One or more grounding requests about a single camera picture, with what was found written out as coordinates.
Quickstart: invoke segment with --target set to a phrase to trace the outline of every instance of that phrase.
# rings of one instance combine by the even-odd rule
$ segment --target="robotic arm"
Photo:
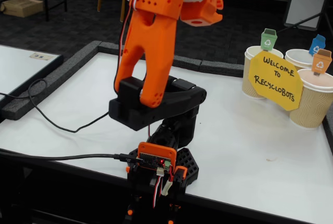
[[[222,20],[216,10],[223,0],[130,0],[133,8],[130,27],[116,74],[118,94],[109,103],[109,115],[133,130],[163,120],[157,131],[130,153],[139,164],[129,162],[126,171],[133,185],[154,187],[153,207],[159,185],[167,195],[172,186],[174,200],[198,177],[199,167],[187,148],[193,139],[199,105],[206,91],[195,84],[169,76],[173,63],[176,26],[180,18],[195,27]],[[147,74],[143,81],[132,77],[134,67],[145,53]],[[140,196],[134,192],[124,223],[130,223]],[[172,205],[174,221],[179,206]]]
[[[147,76],[140,102],[156,108],[173,62],[177,20],[196,27],[221,21],[216,10],[223,8],[223,0],[131,0],[130,5],[134,11],[114,87],[119,92],[120,82],[132,76],[145,53]]]

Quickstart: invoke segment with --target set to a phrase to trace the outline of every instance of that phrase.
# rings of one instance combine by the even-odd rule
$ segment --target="black cable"
[[[45,83],[45,88],[41,92],[39,92],[39,93],[37,93],[35,95],[32,95],[31,97],[34,98],[34,97],[38,96],[39,94],[41,94],[46,89],[47,82],[45,80],[43,80],[43,81]],[[9,98],[15,98],[15,99],[29,99],[30,98],[29,96],[26,96],[26,97],[15,97],[15,96],[12,96],[12,95],[9,95],[9,94],[5,94],[5,93],[0,93],[0,95],[5,96],[5,97],[9,97]]]
[[[84,158],[114,158],[115,155],[108,154],[91,154],[91,155],[72,155],[72,156],[60,156],[60,157],[47,157],[47,156],[35,156],[35,155],[23,155],[23,154],[12,154],[6,152],[0,152],[2,156],[24,158],[24,159],[34,159],[34,160],[47,160],[47,161],[65,161],[65,160],[77,160]]]
[[[39,81],[43,81],[45,84],[47,84],[47,82],[44,80],[44,79],[39,79],[39,80],[36,80],[36,81],[34,81],[34,82],[32,82],[32,84],[29,86],[29,88],[28,88],[28,94],[29,94],[29,98],[30,98],[30,101],[31,101],[31,103],[33,104],[33,106],[41,113],[41,115],[46,119],[46,120],[48,120],[51,124],[53,124],[55,127],[57,127],[58,129],[62,129],[62,130],[64,130],[64,131],[67,131],[67,132],[70,132],[70,133],[77,133],[77,132],[79,132],[81,129],[83,129],[83,128],[86,128],[86,127],[88,127],[88,126],[91,126],[92,124],[94,124],[94,123],[96,123],[98,120],[101,120],[103,117],[105,117],[105,116],[107,116],[108,114],[109,114],[109,112],[107,112],[107,113],[105,113],[103,116],[100,116],[99,118],[97,118],[97,119],[95,119],[95,120],[93,120],[91,123],[89,123],[89,124],[87,124],[87,125],[84,125],[84,126],[82,126],[82,127],[80,127],[80,128],[78,128],[77,130],[70,130],[70,129],[66,129],[66,128],[62,128],[62,127],[60,127],[60,126],[58,126],[57,124],[55,124],[54,122],[52,122],[42,111],[41,111],[41,109],[40,108],[38,108],[38,106],[35,104],[35,102],[32,100],[32,95],[31,95],[31,92],[30,92],[30,90],[31,90],[31,87],[33,86],[33,85],[35,85],[36,83],[38,83]]]
[[[50,157],[50,156],[36,156],[36,155],[24,155],[24,154],[12,154],[7,152],[0,152],[0,156],[4,157],[15,157],[21,159],[33,159],[33,160],[46,160],[46,161],[65,161],[65,160],[77,160],[77,159],[86,159],[86,158],[113,158],[120,160],[121,162],[128,163],[137,163],[143,162],[143,159],[137,158],[132,155],[127,154],[90,154],[90,155],[72,155],[72,156],[59,156],[59,157]]]

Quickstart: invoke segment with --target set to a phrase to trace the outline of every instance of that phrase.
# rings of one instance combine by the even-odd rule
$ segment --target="green recycling bin icon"
[[[266,28],[261,34],[261,49],[271,51],[277,40],[276,31]]]

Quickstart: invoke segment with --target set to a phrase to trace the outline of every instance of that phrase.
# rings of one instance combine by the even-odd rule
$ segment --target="white tabletop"
[[[34,59],[30,57],[32,54],[45,54],[51,58]],[[57,57],[59,55],[0,45],[0,92],[11,93]]]
[[[71,129],[103,115],[116,97],[116,63],[113,55],[97,54],[40,108]],[[134,75],[144,77],[144,61]],[[247,98],[241,78],[180,68],[172,68],[170,75],[208,93],[188,146],[199,177],[186,193],[297,220],[333,223],[333,157],[322,126],[301,129],[278,105]],[[158,125],[153,124],[152,131]],[[18,121],[0,124],[0,148],[29,155],[128,153],[146,139],[146,128],[136,133],[109,117],[77,134],[65,133],[35,109]],[[64,163],[126,178],[126,165],[112,159]]]

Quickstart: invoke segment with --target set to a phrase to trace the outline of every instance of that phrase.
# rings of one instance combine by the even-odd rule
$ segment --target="paper cup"
[[[243,74],[243,92],[254,99],[264,99],[264,97],[260,96],[255,89],[253,88],[251,82],[249,81],[249,70],[250,70],[250,63],[251,59],[254,58],[257,54],[261,53],[262,49],[260,46],[251,46],[245,52],[245,62],[244,62],[244,74]],[[283,58],[282,52],[273,49],[269,51],[280,58]]]
[[[297,70],[311,68],[313,57],[309,50],[292,49],[286,52],[285,59],[292,63]]]
[[[299,108],[290,112],[290,119],[302,127],[317,128],[333,103],[333,76],[315,76],[311,69],[298,73],[303,80],[303,94]]]

